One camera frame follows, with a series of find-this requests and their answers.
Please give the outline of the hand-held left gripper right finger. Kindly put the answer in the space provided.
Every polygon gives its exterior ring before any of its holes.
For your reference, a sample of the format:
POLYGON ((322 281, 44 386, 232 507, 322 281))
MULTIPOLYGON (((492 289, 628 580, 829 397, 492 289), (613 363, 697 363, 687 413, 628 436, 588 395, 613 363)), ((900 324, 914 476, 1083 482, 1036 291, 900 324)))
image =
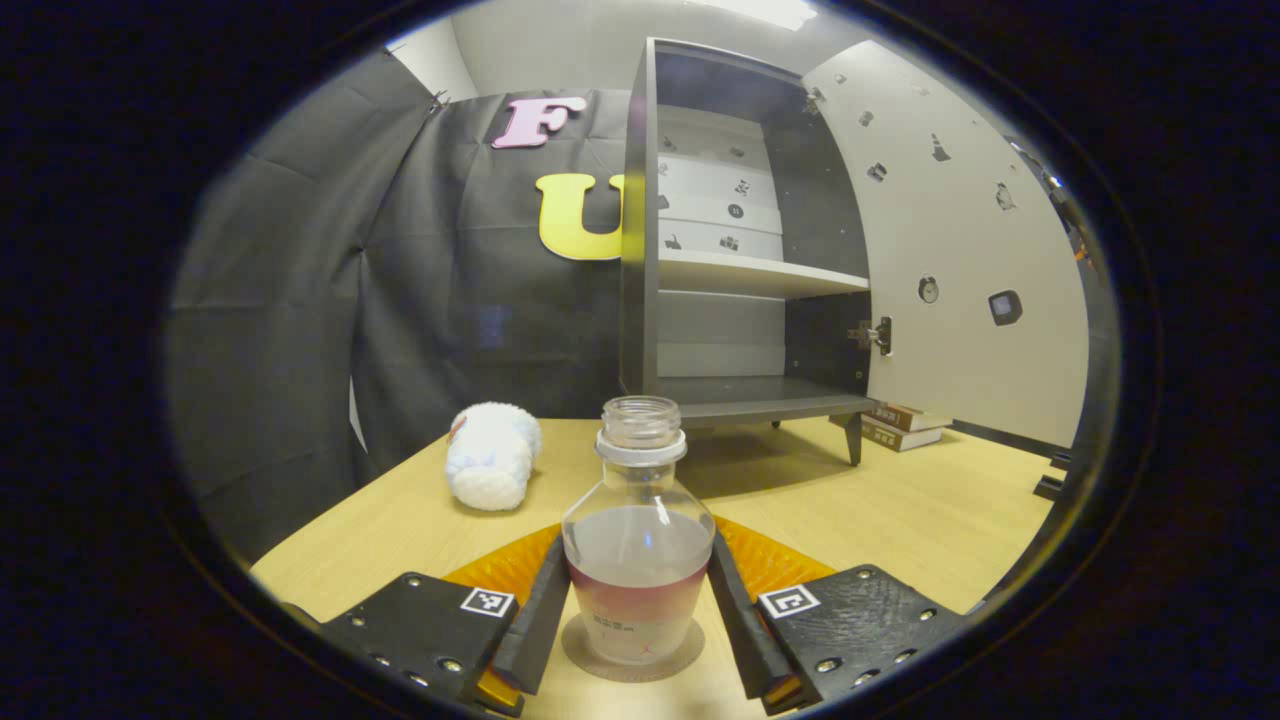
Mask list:
POLYGON ((750 700, 774 716, 865 694, 966 628, 873 564, 837 570, 717 516, 708 579, 750 700))

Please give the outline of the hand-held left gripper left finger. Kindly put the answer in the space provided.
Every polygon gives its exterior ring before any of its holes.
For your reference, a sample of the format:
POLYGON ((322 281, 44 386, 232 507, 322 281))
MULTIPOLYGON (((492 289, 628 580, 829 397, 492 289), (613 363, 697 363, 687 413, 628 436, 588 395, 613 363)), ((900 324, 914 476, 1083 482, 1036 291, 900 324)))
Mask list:
POLYGON ((553 524, 443 578, 404 571, 320 634, 416 694, 517 717, 540 688, 568 591, 553 524))

